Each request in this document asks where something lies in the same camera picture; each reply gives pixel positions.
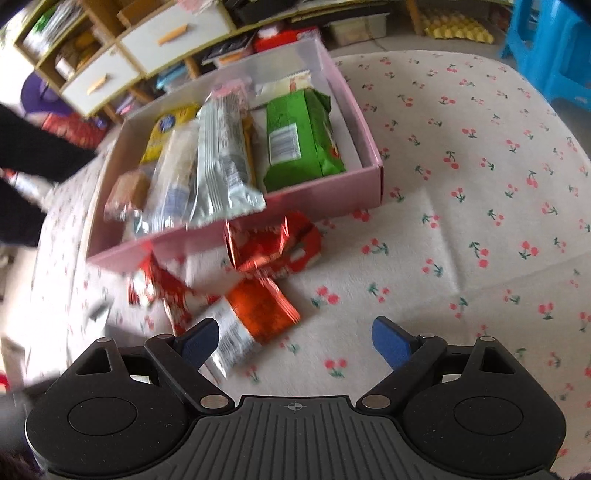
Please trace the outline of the orange white snack pack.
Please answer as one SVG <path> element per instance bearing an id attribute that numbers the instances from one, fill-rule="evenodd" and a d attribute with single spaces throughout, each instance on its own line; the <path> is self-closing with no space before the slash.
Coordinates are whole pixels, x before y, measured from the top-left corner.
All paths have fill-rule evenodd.
<path id="1" fill-rule="evenodd" d="M 230 376 L 263 346 L 301 321 L 301 314 L 270 278 L 245 278 L 197 315 L 218 326 L 218 343 L 205 361 L 217 382 Z"/>

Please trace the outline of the white rice cake pack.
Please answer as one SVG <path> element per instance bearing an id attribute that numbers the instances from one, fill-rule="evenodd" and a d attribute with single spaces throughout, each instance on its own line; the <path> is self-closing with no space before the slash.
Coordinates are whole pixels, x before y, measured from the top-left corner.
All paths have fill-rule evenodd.
<path id="1" fill-rule="evenodd" d="M 189 224 L 197 184 L 198 136 L 197 119 L 172 130 L 153 171 L 145 205 L 135 221 L 137 236 Z"/>

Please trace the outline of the brown wafer clear pack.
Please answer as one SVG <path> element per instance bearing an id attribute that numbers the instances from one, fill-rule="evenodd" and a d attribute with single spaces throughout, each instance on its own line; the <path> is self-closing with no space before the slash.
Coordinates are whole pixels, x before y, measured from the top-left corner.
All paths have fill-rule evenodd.
<path id="1" fill-rule="evenodd" d="M 142 170 L 132 170 L 118 177 L 103 209 L 106 221 L 124 222 L 138 216 L 144 208 L 150 178 Z"/>

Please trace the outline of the long silver white snack pack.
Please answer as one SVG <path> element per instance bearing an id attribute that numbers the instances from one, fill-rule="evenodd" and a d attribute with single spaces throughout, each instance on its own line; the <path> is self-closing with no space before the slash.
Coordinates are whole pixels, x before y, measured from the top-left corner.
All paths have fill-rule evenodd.
<path id="1" fill-rule="evenodd" d="M 190 225 L 259 213 L 266 199 L 249 184 L 242 117 L 249 112 L 236 95 L 209 97 L 197 115 L 197 184 Z"/>

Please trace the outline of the green snack pack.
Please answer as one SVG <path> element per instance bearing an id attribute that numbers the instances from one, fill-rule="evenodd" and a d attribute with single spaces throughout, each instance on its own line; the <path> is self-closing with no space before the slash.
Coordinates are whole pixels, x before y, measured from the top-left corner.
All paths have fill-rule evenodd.
<path id="1" fill-rule="evenodd" d="M 331 97 L 307 87 L 266 104 L 269 192 L 346 171 L 329 113 Z"/>

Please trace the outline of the gold snack pack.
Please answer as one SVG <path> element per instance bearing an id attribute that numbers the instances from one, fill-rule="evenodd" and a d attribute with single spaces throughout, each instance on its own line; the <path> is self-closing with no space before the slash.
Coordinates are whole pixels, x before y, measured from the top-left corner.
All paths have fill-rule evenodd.
<path id="1" fill-rule="evenodd" d="M 252 150 L 253 120 L 252 115 L 247 114 L 242 117 L 242 132 L 245 136 L 245 151 L 247 155 L 247 165 L 249 165 L 249 184 L 257 186 L 256 182 L 256 162 L 254 162 Z"/>

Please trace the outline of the pink nougat bar pack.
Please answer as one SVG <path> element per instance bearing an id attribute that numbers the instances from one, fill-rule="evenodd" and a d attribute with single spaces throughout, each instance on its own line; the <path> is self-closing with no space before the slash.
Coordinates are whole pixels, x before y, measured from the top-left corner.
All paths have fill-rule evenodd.
<path id="1" fill-rule="evenodd" d="M 228 95 L 236 95 L 240 102 L 249 105 L 252 92 L 252 79 L 249 77 L 235 78 L 215 85 L 211 91 L 211 97 L 222 98 Z"/>

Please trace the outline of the cherry print tablecloth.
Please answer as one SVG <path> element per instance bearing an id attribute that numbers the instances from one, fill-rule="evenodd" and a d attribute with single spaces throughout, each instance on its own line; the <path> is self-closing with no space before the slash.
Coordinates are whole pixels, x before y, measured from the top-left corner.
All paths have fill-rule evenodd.
<path id="1" fill-rule="evenodd" d="M 554 470 L 590 468 L 590 159 L 511 67 L 462 53 L 339 58 L 381 156 L 373 210 L 318 227 L 322 256 L 280 282 L 301 322 L 223 383 L 240 395 L 359 397 L 388 367 L 380 315 L 452 344 L 497 338 L 561 407 Z"/>

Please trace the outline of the yellow snack pack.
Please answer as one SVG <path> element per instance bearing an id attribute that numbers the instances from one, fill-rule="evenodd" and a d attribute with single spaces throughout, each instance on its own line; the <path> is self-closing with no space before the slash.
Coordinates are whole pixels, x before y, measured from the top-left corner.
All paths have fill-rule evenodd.
<path id="1" fill-rule="evenodd" d="M 152 127 L 145 150 L 139 164 L 149 164 L 156 161 L 168 141 L 173 129 L 192 121 L 200 108 L 198 103 L 188 104 L 162 114 Z"/>

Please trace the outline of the red lantern bag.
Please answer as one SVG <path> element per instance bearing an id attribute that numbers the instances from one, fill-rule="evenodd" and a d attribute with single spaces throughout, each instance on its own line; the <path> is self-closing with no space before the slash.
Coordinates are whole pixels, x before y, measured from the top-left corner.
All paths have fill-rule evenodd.
<path id="1" fill-rule="evenodd" d="M 106 136 L 107 130 L 76 114 L 61 116 L 50 113 L 41 128 L 69 143 L 85 149 L 95 150 Z"/>

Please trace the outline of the purple round object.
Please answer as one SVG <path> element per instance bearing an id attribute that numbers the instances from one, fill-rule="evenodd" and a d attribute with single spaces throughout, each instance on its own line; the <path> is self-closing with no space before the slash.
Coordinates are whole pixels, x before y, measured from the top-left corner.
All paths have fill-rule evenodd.
<path id="1" fill-rule="evenodd" d="M 53 113 L 69 116 L 73 113 L 71 107 L 35 72 L 31 73 L 24 81 L 20 101 L 26 114 Z"/>

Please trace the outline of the red shoe box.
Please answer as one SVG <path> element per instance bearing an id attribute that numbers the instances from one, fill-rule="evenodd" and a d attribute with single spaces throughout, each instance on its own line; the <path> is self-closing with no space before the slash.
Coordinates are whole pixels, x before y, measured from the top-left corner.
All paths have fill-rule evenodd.
<path id="1" fill-rule="evenodd" d="M 305 38 L 321 39 L 322 36 L 318 27 L 286 29 L 269 38 L 256 36 L 256 39 L 253 40 L 253 49 L 256 51 L 256 53 L 260 53 L 283 45 L 291 44 Z"/>

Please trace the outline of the blue plastic stool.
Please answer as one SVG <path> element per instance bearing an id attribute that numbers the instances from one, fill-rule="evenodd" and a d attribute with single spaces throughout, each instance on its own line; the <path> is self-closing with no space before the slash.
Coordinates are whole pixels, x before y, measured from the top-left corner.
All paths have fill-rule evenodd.
<path id="1" fill-rule="evenodd" d="M 515 1 L 500 56 L 552 102 L 590 109 L 590 18 L 568 1 Z"/>

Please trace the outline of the clear storage bin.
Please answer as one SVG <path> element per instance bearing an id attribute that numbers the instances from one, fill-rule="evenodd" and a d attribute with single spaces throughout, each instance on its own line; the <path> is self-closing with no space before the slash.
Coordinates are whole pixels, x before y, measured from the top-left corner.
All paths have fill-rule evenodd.
<path id="1" fill-rule="evenodd" d="M 335 43 L 344 47 L 387 36 L 388 13 L 349 18 L 329 23 Z"/>

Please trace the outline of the yellow egg tray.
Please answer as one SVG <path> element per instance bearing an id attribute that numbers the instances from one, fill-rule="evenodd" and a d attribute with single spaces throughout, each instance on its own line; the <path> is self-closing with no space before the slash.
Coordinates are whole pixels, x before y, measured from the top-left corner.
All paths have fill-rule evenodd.
<path id="1" fill-rule="evenodd" d="M 459 11 L 426 10 L 421 13 L 424 33 L 437 40 L 461 39 L 493 44 L 493 34 L 475 18 Z"/>

